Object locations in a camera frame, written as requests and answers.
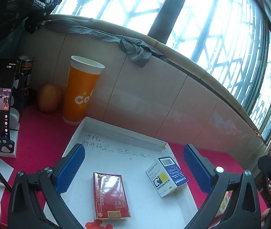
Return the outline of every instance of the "cup rim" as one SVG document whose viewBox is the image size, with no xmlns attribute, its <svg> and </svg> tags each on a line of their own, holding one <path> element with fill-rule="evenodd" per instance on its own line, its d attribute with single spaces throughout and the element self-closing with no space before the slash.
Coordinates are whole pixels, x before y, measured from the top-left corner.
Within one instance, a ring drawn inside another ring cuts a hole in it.
<svg viewBox="0 0 271 229">
<path fill-rule="evenodd" d="M 78 62 L 78 63 L 90 65 L 92 67 L 96 67 L 96 68 L 100 68 L 100 69 L 103 69 L 105 67 L 104 65 L 102 65 L 99 62 L 96 62 L 96 61 L 94 61 L 92 59 L 87 59 L 87 58 L 84 58 L 84 57 L 80 57 L 80 56 L 71 56 L 71 59 L 73 61 Z"/>
</svg>

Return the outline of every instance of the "paper cup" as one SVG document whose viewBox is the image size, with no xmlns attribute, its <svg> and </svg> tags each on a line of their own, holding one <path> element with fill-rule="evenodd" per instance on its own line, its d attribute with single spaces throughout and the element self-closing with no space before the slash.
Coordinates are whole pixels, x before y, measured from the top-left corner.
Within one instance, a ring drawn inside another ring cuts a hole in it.
<svg viewBox="0 0 271 229">
<path fill-rule="evenodd" d="M 104 65 L 91 59 L 71 57 L 63 107 L 63 120 L 66 123 L 78 125 L 83 120 L 90 97 L 104 68 Z"/>
</svg>

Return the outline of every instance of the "blue and white box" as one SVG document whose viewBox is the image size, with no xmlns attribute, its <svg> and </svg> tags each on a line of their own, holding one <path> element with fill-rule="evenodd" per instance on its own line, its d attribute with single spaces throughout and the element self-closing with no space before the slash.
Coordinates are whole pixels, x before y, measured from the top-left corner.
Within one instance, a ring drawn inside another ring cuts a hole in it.
<svg viewBox="0 0 271 229">
<path fill-rule="evenodd" d="M 159 157 L 146 173 L 161 198 L 188 182 L 186 176 L 171 157 Z"/>
</svg>

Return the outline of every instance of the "pink table surface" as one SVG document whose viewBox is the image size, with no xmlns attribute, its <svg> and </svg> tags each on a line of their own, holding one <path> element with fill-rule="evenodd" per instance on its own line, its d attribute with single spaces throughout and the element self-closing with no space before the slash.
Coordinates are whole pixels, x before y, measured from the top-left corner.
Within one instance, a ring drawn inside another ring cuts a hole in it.
<svg viewBox="0 0 271 229">
<path fill-rule="evenodd" d="M 20 119 L 20 131 L 17 146 L 17 157 L 1 157 L 7 164 L 14 168 L 9 179 L 13 185 L 15 176 L 19 170 L 27 174 L 36 173 L 39 169 L 47 166 L 54 166 L 68 145 L 77 126 L 71 126 L 63 122 L 62 111 L 58 110 L 52 114 L 39 112 L 35 105 L 25 109 L 23 117 Z M 183 159 L 183 145 L 169 144 L 182 172 L 188 177 L 188 186 L 194 197 L 198 208 L 201 207 L 206 194 L 200 191 L 194 177 L 188 169 Z M 226 153 L 199 150 L 200 154 L 208 158 L 214 166 L 222 166 L 226 171 L 242 173 L 243 169 L 235 159 Z M 7 222 L 7 212 L 10 193 L 7 189 L 2 197 L 2 222 Z M 38 195 L 42 208 L 44 207 L 44 197 Z M 259 195 L 261 211 L 266 210 L 266 204 Z"/>
</svg>

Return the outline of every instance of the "yellow square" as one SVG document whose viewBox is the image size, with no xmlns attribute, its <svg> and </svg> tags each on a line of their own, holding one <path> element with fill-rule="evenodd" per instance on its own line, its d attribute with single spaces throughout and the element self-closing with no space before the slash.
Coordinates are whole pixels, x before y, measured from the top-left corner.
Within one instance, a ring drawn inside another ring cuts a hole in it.
<svg viewBox="0 0 271 229">
<path fill-rule="evenodd" d="M 165 182 L 167 180 L 167 175 L 165 174 L 165 172 L 162 172 L 159 175 L 159 178 L 161 179 L 162 182 Z"/>
</svg>

